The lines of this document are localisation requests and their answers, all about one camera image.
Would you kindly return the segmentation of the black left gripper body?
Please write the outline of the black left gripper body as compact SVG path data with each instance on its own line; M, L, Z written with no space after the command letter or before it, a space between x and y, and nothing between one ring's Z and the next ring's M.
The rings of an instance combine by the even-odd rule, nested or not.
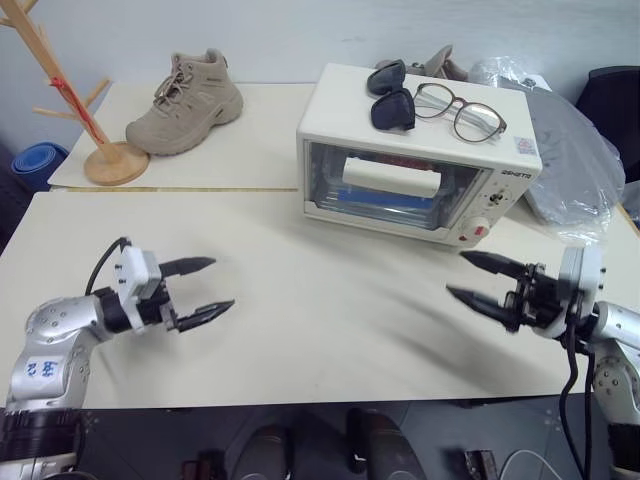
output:
M136 286L133 298L137 312L133 321L135 333L141 334L148 326L159 324L167 331L177 329L178 316L164 279Z

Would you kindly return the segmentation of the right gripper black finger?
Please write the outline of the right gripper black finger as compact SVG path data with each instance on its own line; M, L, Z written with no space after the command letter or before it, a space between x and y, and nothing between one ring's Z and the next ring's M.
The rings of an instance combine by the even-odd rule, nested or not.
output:
M518 279L526 273L526 266L503 255L484 251L462 251L460 256L477 268L492 274Z
M479 292L451 285L447 285L446 289L454 298L476 313L495 320L509 332L516 331L515 314L511 310L502 306L496 299Z

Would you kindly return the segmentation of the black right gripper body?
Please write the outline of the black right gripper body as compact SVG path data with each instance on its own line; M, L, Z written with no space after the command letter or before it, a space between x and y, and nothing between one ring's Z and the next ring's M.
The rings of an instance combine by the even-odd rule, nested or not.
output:
M546 265L508 261L502 273L516 280L515 290L505 296L506 330L529 326L540 336L562 336L566 304L559 297L560 282L546 275Z

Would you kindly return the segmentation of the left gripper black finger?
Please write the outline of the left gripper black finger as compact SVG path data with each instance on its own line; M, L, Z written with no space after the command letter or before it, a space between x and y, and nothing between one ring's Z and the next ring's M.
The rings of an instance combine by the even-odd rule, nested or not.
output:
M179 333L198 328L212 322L228 311L234 304L234 300L228 300L199 307L191 315L177 318L174 321L174 328Z
M205 256L184 257L161 263L159 269L162 277L184 276L198 272L215 262L214 258Z

